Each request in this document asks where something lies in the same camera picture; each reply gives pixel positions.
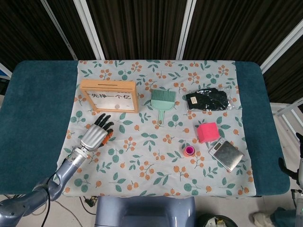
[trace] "white sign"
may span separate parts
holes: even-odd
[[[134,110],[132,93],[87,91],[97,109]]]

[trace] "table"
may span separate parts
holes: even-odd
[[[4,182],[1,193],[26,193],[39,179],[55,170],[70,120],[77,64],[25,61],[16,67],[0,112],[0,136],[6,138],[0,141],[1,154],[6,157],[0,165],[0,178]],[[275,164],[275,159],[283,155],[260,69],[251,62],[236,62],[236,67],[257,195],[284,193],[289,188],[289,179],[280,174]]]

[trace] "black trash bin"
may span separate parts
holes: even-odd
[[[230,218],[223,215],[203,214],[198,217],[196,227],[205,227],[207,222],[212,218],[218,218],[225,222],[226,227],[238,227],[237,224]]]

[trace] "pink tape roll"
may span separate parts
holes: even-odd
[[[191,157],[195,154],[195,148],[193,146],[187,146],[187,147],[185,147],[183,153],[184,153],[184,156]]]

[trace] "robotic arm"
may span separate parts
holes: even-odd
[[[297,185],[303,189],[303,136],[299,133],[296,133],[297,138],[300,141],[300,165],[297,169],[297,172],[293,172],[286,168],[284,160],[280,157],[279,158],[279,167],[281,171],[287,175],[289,175],[292,179],[296,180]]]
[[[46,203],[47,200],[58,199],[69,179],[85,161],[90,151],[94,151],[103,144],[107,135],[112,134],[109,129],[113,122],[107,123],[110,115],[102,114],[91,125],[80,141],[80,145],[74,147],[72,153],[63,161],[56,171],[59,184],[47,178],[37,184],[32,192],[16,199],[8,199],[0,202],[0,226],[15,227],[23,216],[27,216]]]

